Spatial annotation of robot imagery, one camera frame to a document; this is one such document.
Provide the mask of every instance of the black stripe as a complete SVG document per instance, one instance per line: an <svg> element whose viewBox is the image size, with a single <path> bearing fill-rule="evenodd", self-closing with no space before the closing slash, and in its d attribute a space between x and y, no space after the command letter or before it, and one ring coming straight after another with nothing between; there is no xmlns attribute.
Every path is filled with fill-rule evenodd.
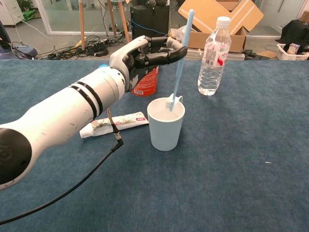
<svg viewBox="0 0 309 232"><path fill-rule="evenodd" d="M93 120L94 120L97 117L97 109L96 109L93 101L91 100L91 98L87 94L85 94L85 92L82 89L80 89L76 86L68 86L68 87L73 88L77 92L79 92L83 96L83 98L85 98L85 100L89 103L89 105L90 105L90 107L93 111Z"/></svg>
<svg viewBox="0 0 309 232"><path fill-rule="evenodd" d="M87 85L86 83L81 82L81 81L77 81L77 82L75 82L75 83L78 83L78 84L80 84L80 85L86 87L86 88L89 90L89 92L92 93L92 95L95 97L95 99L96 99L97 102L98 102L98 106L99 106L99 109L100 109L99 115L102 114L102 112L103 112L103 104L102 104L102 102L101 102L100 97L99 97L98 94L93 90L93 88L90 87L89 85Z"/></svg>

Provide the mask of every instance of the wooden leg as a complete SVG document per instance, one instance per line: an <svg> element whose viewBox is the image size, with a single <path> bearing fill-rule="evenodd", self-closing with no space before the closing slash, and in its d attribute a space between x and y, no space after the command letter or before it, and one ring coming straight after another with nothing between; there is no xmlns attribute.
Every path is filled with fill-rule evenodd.
<svg viewBox="0 0 309 232"><path fill-rule="evenodd" d="M116 27L115 27L114 15L112 13L112 3L111 3L111 0L107 0L107 4L108 4L108 10L110 11L110 15L111 15L112 30L114 32L114 35L116 35Z"/></svg>
<svg viewBox="0 0 309 232"><path fill-rule="evenodd" d="M129 38L129 32L127 31L127 27L126 27L126 17L125 17L125 11L124 11L124 6L122 4L122 1L118 2L118 5L119 5L119 10L120 10L122 25L124 26L126 41L128 43L128 42L130 42L130 38Z"/></svg>
<svg viewBox="0 0 309 232"><path fill-rule="evenodd" d="M82 37L82 50L85 50L85 37L84 37L84 5L83 1L79 1L79 20L81 23L81 37Z"/></svg>

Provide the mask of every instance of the bottle label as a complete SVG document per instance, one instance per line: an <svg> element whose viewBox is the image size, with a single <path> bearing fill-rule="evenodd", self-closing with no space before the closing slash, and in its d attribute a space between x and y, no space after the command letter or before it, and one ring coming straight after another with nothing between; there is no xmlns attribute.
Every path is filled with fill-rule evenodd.
<svg viewBox="0 0 309 232"><path fill-rule="evenodd" d="M205 45L203 63L214 67L224 66L230 47L223 43L207 43Z"/></svg>

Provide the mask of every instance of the green plant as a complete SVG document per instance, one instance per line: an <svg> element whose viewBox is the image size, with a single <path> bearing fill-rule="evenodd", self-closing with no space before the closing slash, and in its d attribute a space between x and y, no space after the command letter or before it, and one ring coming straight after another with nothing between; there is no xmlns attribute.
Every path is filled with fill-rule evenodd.
<svg viewBox="0 0 309 232"><path fill-rule="evenodd" d="M29 0L17 0L17 3L21 10L29 11L33 7L32 2Z"/></svg>

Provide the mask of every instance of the blue cable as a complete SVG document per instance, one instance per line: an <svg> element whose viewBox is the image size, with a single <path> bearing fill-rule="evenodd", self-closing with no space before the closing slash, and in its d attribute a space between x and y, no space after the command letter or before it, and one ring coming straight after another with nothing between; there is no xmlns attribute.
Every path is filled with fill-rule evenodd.
<svg viewBox="0 0 309 232"><path fill-rule="evenodd" d="M133 19L131 19L131 22L134 23L135 25L139 26L140 28L143 28L143 29L146 29L146 30L152 30L152 31L160 33L160 34L167 35L166 33L162 33L162 32L159 32L157 30L154 30L154 29L145 28L145 27L141 26L140 24L137 24L136 22L134 22Z"/></svg>

